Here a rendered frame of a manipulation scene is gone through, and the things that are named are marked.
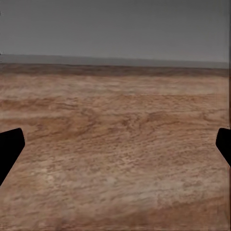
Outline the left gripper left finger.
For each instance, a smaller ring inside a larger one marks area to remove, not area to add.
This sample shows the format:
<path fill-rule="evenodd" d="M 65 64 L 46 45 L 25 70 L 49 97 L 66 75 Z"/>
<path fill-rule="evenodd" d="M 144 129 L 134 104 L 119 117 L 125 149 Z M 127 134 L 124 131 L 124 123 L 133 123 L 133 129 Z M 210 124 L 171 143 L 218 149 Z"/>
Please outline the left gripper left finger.
<path fill-rule="evenodd" d="M 0 133 L 0 186 L 25 146 L 20 128 Z"/>

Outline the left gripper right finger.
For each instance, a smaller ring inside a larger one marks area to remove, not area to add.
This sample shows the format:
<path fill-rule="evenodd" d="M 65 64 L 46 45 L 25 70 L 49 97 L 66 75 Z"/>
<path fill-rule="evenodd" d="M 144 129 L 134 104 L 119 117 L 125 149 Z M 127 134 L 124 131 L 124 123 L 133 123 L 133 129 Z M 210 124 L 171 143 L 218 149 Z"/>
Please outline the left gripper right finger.
<path fill-rule="evenodd" d="M 231 130 L 219 128 L 216 146 L 225 160 L 231 166 Z"/>

